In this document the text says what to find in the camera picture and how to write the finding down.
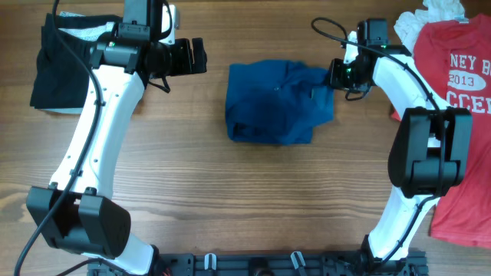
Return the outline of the blue polo shirt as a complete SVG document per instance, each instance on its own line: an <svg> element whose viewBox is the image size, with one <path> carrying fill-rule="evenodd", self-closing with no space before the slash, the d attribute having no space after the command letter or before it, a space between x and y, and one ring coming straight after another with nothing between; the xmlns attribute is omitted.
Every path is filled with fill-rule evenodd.
<svg viewBox="0 0 491 276"><path fill-rule="evenodd" d="M329 71L299 61L229 66L226 129L234 142L310 143L315 127L334 119Z"/></svg>

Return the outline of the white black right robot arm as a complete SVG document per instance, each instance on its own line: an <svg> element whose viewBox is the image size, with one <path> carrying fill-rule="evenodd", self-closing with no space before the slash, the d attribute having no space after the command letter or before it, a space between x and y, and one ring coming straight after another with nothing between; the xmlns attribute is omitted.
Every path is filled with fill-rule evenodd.
<svg viewBox="0 0 491 276"><path fill-rule="evenodd" d="M400 116L387 163L390 198L364 238L360 260L366 273L394 273L407 263L423 218L463 181L472 116L437 95L405 47L349 44L345 50L331 62L328 84L345 91L347 100L379 87Z"/></svg>

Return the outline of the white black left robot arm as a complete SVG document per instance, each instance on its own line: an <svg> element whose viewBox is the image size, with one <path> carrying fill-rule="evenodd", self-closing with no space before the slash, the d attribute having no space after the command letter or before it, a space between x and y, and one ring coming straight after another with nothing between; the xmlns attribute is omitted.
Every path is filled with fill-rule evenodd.
<svg viewBox="0 0 491 276"><path fill-rule="evenodd" d="M48 187L26 206L49 247L125 275L150 275L157 249L131 234L130 213L112 200L114 173L130 118L152 77L206 72L202 38L173 44L101 38L91 52L91 82L66 155Z"/></svg>

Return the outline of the white crumpled cloth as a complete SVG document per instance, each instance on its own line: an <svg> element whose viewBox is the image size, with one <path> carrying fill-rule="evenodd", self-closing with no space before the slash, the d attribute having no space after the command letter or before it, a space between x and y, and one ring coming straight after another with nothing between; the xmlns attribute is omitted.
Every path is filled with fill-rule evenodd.
<svg viewBox="0 0 491 276"><path fill-rule="evenodd" d="M394 30L402 45L412 54L419 33L424 25L439 21L468 23L460 0L423 0L426 10L405 11L396 20Z"/></svg>

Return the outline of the folded black garment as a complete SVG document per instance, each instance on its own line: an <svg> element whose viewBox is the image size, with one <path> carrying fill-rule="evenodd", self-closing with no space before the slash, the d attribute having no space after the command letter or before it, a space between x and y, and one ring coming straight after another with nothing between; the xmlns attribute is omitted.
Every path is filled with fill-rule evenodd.
<svg viewBox="0 0 491 276"><path fill-rule="evenodd" d="M30 106L57 113L80 113L89 77L77 59L87 64L92 44L121 21L116 15L84 16L65 11L57 16L46 14Z"/></svg>

